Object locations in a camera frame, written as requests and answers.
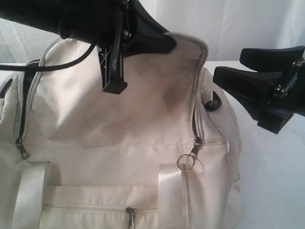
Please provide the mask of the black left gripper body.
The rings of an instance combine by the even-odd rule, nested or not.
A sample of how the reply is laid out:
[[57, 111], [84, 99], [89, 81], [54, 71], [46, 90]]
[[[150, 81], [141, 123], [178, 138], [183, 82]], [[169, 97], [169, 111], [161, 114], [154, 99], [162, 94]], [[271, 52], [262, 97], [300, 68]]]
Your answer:
[[111, 46], [118, 34], [130, 38], [130, 0], [58, 0], [57, 32], [62, 39], [76, 39]]

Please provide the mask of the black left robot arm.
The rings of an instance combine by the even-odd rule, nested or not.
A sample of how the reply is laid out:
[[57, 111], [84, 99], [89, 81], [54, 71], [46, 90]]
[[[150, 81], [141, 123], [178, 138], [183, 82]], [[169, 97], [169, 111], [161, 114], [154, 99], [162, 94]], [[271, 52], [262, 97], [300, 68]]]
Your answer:
[[126, 87], [123, 60], [145, 54], [168, 54], [176, 41], [137, 0], [3, 0], [2, 19], [90, 45], [78, 59], [54, 66], [2, 65], [3, 71], [51, 72], [82, 62], [97, 49], [104, 92], [120, 94]]

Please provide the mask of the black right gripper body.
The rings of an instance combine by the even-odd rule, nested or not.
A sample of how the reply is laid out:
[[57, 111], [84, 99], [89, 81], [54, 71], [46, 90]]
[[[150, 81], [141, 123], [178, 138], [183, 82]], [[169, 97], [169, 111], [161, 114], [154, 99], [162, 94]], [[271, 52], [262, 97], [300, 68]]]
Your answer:
[[281, 73], [282, 76], [275, 86], [272, 100], [267, 102], [267, 107], [262, 110], [257, 119], [259, 127], [274, 134], [280, 132], [299, 105], [298, 96], [305, 89], [304, 56], [293, 63], [290, 71]]

